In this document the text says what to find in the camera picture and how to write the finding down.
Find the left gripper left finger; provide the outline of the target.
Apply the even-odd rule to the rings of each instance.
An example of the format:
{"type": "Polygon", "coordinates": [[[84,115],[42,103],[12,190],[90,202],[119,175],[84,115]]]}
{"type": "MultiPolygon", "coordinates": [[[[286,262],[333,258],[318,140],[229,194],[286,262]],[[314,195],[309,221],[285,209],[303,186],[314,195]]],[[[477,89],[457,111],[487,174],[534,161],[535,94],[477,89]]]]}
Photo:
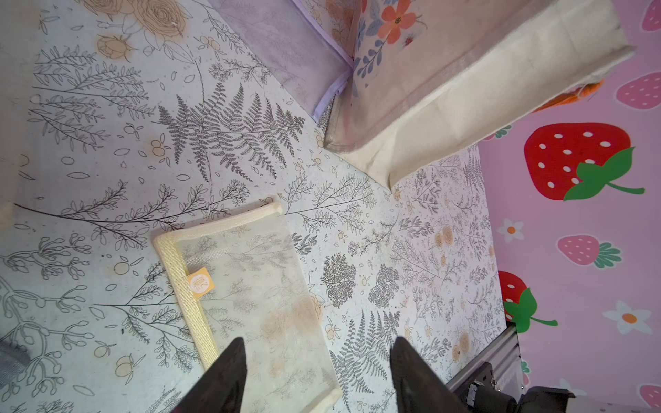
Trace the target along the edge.
{"type": "Polygon", "coordinates": [[[243,337],[236,337],[172,413],[239,413],[247,380],[243,337]]]}

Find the yellow-trim mesh pouch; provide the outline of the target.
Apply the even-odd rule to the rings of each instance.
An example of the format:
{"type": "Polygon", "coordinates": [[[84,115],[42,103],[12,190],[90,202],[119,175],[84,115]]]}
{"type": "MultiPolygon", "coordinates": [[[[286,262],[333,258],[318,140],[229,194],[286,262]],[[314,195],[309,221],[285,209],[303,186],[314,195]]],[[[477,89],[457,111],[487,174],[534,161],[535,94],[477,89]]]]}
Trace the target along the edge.
{"type": "Polygon", "coordinates": [[[327,412],[342,391],[281,203],[162,234],[154,247],[206,370],[242,339],[244,412],[327,412]]]}

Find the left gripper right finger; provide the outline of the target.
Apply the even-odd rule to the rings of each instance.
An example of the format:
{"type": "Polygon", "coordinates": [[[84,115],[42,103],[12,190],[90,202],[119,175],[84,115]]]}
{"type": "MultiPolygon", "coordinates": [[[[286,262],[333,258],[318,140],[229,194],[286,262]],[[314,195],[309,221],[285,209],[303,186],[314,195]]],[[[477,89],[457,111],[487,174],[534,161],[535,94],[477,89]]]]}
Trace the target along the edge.
{"type": "Polygon", "coordinates": [[[394,341],[390,367],[399,413],[468,412],[404,337],[394,341]]]}

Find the beige canvas bag orange handles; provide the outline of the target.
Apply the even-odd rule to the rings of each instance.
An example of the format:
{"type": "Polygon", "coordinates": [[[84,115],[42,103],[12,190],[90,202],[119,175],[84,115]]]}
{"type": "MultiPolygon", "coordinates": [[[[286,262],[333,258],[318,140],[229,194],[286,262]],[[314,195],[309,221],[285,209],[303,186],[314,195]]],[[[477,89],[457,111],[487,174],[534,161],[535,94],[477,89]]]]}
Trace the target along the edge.
{"type": "Polygon", "coordinates": [[[611,1],[359,1],[351,35],[325,148],[386,188],[634,53],[611,1]]]}

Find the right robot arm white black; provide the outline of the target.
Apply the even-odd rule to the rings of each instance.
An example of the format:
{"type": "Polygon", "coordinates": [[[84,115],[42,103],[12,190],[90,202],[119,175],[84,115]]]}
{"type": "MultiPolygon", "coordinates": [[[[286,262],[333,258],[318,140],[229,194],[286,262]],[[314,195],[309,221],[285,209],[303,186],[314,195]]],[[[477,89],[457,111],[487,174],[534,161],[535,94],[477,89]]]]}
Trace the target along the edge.
{"type": "Polygon", "coordinates": [[[469,412],[566,412],[575,395],[552,387],[533,387],[519,399],[498,390],[492,364],[483,362],[463,380],[451,380],[449,388],[469,412]]]}

